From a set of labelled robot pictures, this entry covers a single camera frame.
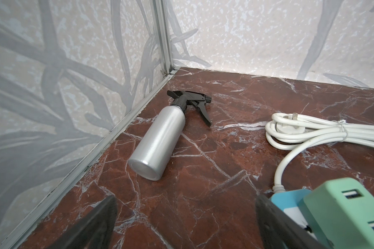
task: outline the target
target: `speckled wallpaper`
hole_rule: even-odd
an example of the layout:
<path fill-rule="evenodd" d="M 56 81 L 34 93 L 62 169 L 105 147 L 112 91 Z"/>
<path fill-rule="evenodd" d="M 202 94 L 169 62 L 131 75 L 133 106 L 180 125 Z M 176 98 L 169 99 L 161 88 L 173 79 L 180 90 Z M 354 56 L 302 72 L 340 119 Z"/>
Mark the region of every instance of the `speckled wallpaper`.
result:
<path fill-rule="evenodd" d="M 0 242 L 162 78 L 149 0 L 0 0 Z"/>
<path fill-rule="evenodd" d="M 167 0 L 175 65 L 374 88 L 374 0 Z"/>

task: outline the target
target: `spray bottle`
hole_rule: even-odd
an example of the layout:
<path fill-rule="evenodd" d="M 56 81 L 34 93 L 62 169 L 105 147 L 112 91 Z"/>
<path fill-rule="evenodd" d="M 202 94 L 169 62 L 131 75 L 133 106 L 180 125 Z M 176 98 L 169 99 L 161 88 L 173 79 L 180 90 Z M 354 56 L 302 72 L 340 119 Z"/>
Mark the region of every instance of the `spray bottle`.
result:
<path fill-rule="evenodd" d="M 176 146 L 185 125 L 184 113 L 188 105 L 194 106 L 207 126 L 211 126 L 205 104 L 212 98 L 198 92 L 168 91 L 174 98 L 171 105 L 163 108 L 128 160 L 129 166 L 140 176 L 157 181 Z"/>

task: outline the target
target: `power plug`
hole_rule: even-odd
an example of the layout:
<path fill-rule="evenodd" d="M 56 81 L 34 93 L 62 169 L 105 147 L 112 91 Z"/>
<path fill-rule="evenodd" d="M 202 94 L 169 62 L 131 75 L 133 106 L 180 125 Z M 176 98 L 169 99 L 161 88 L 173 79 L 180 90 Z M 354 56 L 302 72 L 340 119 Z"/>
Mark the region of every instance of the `power plug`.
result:
<path fill-rule="evenodd" d="M 285 115 L 284 118 L 298 120 L 298 114 L 297 113 L 293 113 L 292 115 L 288 114 L 288 115 Z M 277 122 L 276 129 L 277 129 L 277 132 L 279 133 L 293 135 L 293 134 L 304 133 L 305 127 L 291 126 L 286 123 Z"/>

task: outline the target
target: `blue power strip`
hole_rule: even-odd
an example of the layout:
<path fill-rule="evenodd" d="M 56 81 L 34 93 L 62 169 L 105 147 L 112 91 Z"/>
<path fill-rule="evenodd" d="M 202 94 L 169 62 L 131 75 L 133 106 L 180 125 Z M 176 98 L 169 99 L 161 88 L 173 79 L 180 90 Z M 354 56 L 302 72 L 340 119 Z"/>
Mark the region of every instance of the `blue power strip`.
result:
<path fill-rule="evenodd" d="M 298 207 L 298 203 L 309 193 L 311 193 L 309 189 L 298 189 L 274 194 L 270 200 L 296 224 L 305 229 L 313 238 L 317 239 Z"/>

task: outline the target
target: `metal edge strip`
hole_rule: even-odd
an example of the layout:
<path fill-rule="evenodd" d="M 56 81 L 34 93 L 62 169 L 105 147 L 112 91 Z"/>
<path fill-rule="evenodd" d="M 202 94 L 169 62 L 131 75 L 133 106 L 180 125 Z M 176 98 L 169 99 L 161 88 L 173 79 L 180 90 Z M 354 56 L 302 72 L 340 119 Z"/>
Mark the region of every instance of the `metal edge strip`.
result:
<path fill-rule="evenodd" d="M 27 237 L 35 230 L 39 222 L 46 217 L 59 204 L 61 199 L 70 191 L 70 189 L 83 177 L 88 169 L 101 157 L 105 150 L 112 144 L 129 124 L 140 114 L 146 105 L 155 97 L 165 84 L 173 77 L 172 74 L 167 75 L 158 86 L 149 93 L 133 110 L 127 114 L 122 121 L 109 132 L 109 134 L 101 140 L 86 155 L 74 169 L 69 172 L 59 185 L 52 190 L 5 238 L 0 244 L 0 249 L 17 248 L 23 243 Z"/>
<path fill-rule="evenodd" d="M 173 55 L 169 34 L 169 23 L 167 19 L 166 0 L 151 0 L 153 11 L 155 33 L 158 35 L 158 47 L 161 50 L 162 63 L 167 74 L 173 70 Z"/>

